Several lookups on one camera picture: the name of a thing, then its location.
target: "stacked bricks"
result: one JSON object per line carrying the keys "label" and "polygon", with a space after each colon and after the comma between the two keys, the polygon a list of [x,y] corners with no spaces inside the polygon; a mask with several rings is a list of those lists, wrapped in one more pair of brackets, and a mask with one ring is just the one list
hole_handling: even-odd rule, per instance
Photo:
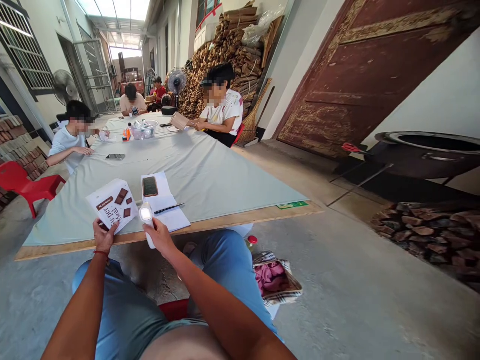
{"label": "stacked bricks", "polygon": [[[30,180],[38,179],[49,167],[18,116],[0,119],[0,165],[9,161],[19,163]],[[0,187],[0,211],[15,197],[15,193]]]}

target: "red plastic chair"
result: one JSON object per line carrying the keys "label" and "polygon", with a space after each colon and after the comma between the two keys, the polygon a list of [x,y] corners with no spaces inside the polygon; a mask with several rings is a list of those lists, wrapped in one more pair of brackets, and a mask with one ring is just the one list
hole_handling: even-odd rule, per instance
{"label": "red plastic chair", "polygon": [[233,147],[236,143],[239,142],[240,135],[242,135],[242,133],[244,132],[244,129],[245,129],[245,124],[242,123],[242,124],[240,125],[240,127],[238,128],[238,134],[236,135],[235,142],[231,145],[231,147]]}
{"label": "red plastic chair", "polygon": [[189,299],[167,302],[159,306],[168,321],[182,320],[189,317]]}
{"label": "red plastic chair", "polygon": [[33,218],[37,217],[34,202],[48,199],[52,201],[57,196],[57,188],[65,180],[60,175],[47,176],[38,181],[27,178],[28,173],[15,161],[0,165],[0,187],[23,196],[30,206]]}

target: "plastic bag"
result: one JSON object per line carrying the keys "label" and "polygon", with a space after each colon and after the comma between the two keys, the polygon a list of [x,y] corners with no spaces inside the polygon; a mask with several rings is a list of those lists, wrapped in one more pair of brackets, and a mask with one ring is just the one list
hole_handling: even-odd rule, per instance
{"label": "plastic bag", "polygon": [[262,36],[269,31],[270,24],[281,17],[284,12],[285,7],[283,5],[279,5],[275,10],[264,12],[258,21],[258,25],[250,25],[244,30],[241,43],[249,48],[256,47],[262,39]]}

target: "table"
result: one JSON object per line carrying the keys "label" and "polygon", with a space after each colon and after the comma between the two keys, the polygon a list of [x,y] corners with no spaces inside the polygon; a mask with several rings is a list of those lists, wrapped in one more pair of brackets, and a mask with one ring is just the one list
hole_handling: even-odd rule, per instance
{"label": "table", "polygon": [[[170,116],[161,113],[138,118],[157,120],[161,124],[170,121]],[[115,118],[107,126],[113,136],[121,139],[123,126],[129,121],[130,118]],[[175,199],[186,203],[183,211],[191,222],[191,226],[172,235],[323,212],[320,206],[241,155],[193,129],[170,133],[166,128],[158,128],[154,139],[128,143],[96,141],[92,148],[95,154],[80,163],[65,187],[48,205],[45,215],[16,255],[16,261],[93,249],[92,222],[96,213],[85,197],[119,178],[128,182],[134,199],[141,201],[140,176],[162,170],[167,174]],[[126,154],[122,162],[105,160],[108,154],[122,153]],[[308,206],[283,210],[276,206],[295,201],[307,201]],[[145,239],[142,223],[136,218],[115,236],[114,244]]]}

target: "red bottle cap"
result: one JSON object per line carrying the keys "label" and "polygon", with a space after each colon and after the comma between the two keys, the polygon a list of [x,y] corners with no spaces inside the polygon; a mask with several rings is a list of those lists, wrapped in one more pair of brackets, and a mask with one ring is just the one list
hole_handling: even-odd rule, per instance
{"label": "red bottle cap", "polygon": [[259,240],[253,235],[250,235],[247,240],[250,244],[256,244],[259,242]]}

